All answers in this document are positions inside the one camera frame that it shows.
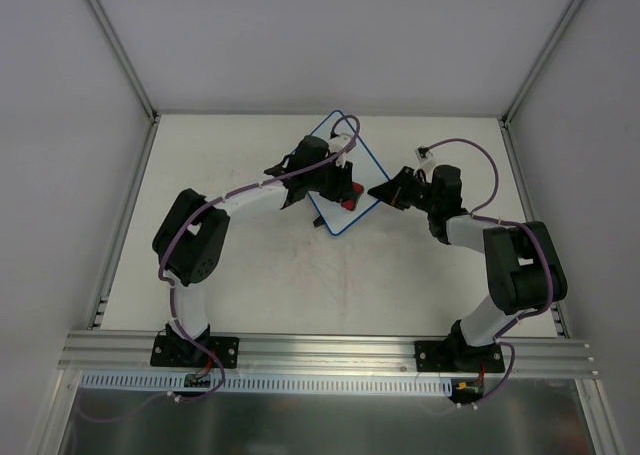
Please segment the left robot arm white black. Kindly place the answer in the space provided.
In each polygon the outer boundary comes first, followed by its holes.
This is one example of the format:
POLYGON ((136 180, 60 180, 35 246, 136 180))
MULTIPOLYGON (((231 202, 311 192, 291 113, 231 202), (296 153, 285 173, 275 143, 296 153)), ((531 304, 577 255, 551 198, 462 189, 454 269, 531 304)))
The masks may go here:
POLYGON ((232 221, 279 211, 303 200, 308 193, 340 205, 357 207, 364 188, 352 179, 348 153, 357 135, 334 135, 330 140, 307 135, 294 151, 264 171, 266 178, 208 200, 193 189, 179 193, 152 241, 158 256, 160 280, 170 288, 167 346, 188 365, 208 356, 210 324, 203 296, 193 286, 216 268, 232 221))

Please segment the red bone-shaped eraser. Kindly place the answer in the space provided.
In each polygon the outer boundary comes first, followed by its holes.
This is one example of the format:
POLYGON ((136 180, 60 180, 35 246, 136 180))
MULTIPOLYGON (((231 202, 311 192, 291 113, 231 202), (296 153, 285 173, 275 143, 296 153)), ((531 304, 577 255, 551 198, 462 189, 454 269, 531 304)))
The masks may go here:
POLYGON ((351 211, 351 212, 355 211, 357 208, 358 201, 363 193, 364 193, 364 187, 356 182, 353 182, 351 190, 340 202, 341 207, 347 211, 351 211))

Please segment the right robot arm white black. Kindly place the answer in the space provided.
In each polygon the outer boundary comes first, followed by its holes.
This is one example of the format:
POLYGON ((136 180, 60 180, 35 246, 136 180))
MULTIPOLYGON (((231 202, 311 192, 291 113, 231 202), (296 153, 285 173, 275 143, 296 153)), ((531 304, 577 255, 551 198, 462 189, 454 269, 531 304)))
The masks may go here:
POLYGON ((499 222, 470 213, 463 207, 458 168, 439 165, 427 181, 405 167, 368 194, 398 210, 425 212, 436 240, 484 256, 488 295, 425 354, 427 361, 471 371, 519 321, 544 313, 566 296, 566 276, 545 224, 499 222))

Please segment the blue-framed whiteboard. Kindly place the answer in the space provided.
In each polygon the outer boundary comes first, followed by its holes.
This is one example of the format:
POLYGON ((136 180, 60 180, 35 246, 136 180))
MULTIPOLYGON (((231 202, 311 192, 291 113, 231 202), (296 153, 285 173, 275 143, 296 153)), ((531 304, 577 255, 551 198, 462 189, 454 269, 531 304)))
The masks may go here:
POLYGON ((366 144, 363 134, 360 135, 356 147, 349 152, 348 160, 353 164, 353 181, 364 189, 353 211, 324 199, 316 192, 311 192, 307 196, 318 216, 324 221, 324 227, 334 237, 344 234, 379 204, 379 201, 368 195, 367 191, 390 180, 387 172, 366 144))

